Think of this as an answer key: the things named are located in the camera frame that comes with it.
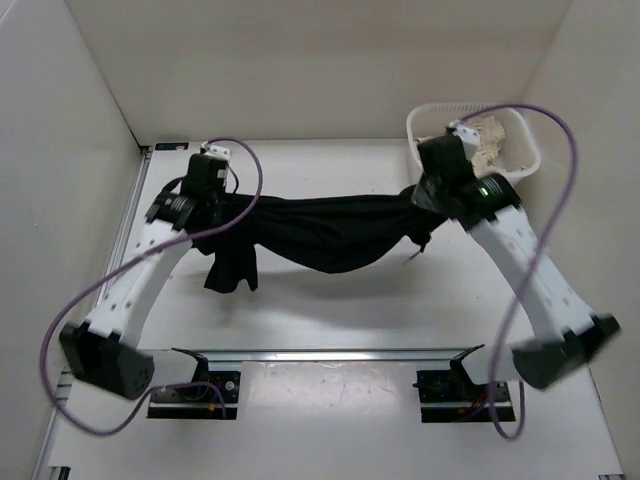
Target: black cloth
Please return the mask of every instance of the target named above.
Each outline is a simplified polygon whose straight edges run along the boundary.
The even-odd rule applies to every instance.
[[[255,245],[325,273],[343,273],[379,260],[407,235],[421,250],[445,220],[411,203],[413,187],[399,195],[287,200],[260,197],[254,210],[229,231],[197,240],[204,255],[215,253],[205,288],[233,292],[246,280],[258,288]],[[247,207],[251,195],[225,194],[222,222]],[[206,217],[187,225],[189,233],[212,228]]]

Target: white table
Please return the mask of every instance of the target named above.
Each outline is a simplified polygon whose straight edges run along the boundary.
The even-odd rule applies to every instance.
[[[400,140],[252,142],[268,195],[396,194],[408,185]],[[196,151],[156,151],[140,220],[160,188]],[[249,157],[234,147],[240,191],[255,189]],[[139,222],[128,250],[135,244]],[[423,255],[402,241],[359,271],[325,275],[258,247],[259,288],[202,288],[213,257],[193,250],[152,309],[140,348],[194,350],[455,349],[492,343],[512,295],[484,251],[456,224]],[[531,334],[521,312],[511,339]],[[506,443],[489,424],[421,424],[411,361],[245,363],[236,421],[147,420],[92,439],[62,425],[51,465],[71,479],[456,478],[597,479],[620,473],[588,370],[547,393],[527,390],[528,425]],[[96,425],[123,418],[126,402],[85,385],[69,398]]]

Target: white basket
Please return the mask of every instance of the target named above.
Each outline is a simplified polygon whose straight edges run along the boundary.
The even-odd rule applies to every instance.
[[[477,102],[427,103],[411,110],[407,116],[411,181],[417,182],[422,174],[422,164],[415,143],[416,138],[442,135],[445,127],[453,120],[491,105],[495,104]],[[529,125],[516,110],[505,108],[491,112],[491,115],[495,115],[502,123],[506,134],[496,166],[503,169],[504,172],[501,173],[511,185],[515,185],[521,178],[528,177],[538,170],[540,151],[533,139]]]

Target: black fabric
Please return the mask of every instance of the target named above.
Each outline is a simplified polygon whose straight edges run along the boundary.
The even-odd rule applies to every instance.
[[[228,232],[194,242],[204,255],[216,258],[205,288],[233,292],[247,280],[258,288],[255,245],[259,244],[295,263],[325,273],[342,273],[369,265],[407,235],[421,250],[431,232],[445,220],[411,203],[413,187],[399,195],[286,200],[261,197],[254,210]],[[250,195],[226,195],[223,223],[236,217]],[[189,233],[211,228],[205,218],[194,218]]]

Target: white wall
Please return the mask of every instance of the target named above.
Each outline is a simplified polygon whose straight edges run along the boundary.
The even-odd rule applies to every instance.
[[[140,155],[63,0],[0,0],[0,478],[28,477],[50,408],[38,350],[106,264]]]
[[[67,0],[143,144],[402,137],[524,90],[571,0]]]
[[[640,2],[575,0],[524,99],[575,129],[578,186],[553,240],[554,258],[577,290],[624,331],[592,367],[629,478],[640,478]],[[524,184],[535,223],[566,179],[566,141],[535,123],[546,157]]]

